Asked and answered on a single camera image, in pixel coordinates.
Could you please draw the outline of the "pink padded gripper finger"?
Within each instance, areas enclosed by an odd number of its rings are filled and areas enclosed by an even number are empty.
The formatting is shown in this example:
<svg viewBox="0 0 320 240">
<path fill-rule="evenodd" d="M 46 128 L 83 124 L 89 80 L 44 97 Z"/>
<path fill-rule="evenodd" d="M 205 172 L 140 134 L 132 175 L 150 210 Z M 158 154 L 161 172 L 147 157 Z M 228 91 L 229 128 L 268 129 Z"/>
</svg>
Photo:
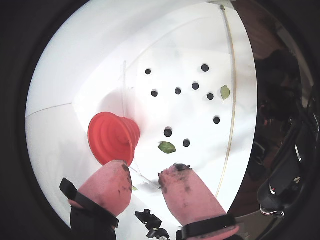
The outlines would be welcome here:
<svg viewBox="0 0 320 240">
<path fill-rule="evenodd" d="M 238 232 L 234 217 L 189 165 L 176 163 L 158 177 L 166 205 L 182 225 L 177 232 L 182 240 L 225 240 Z"/>
<path fill-rule="evenodd" d="M 71 206 L 70 225 L 77 240 L 115 240 L 118 216 L 129 206 L 132 179 L 123 160 L 112 160 L 80 188 L 63 178 L 61 192 Z"/>
</svg>

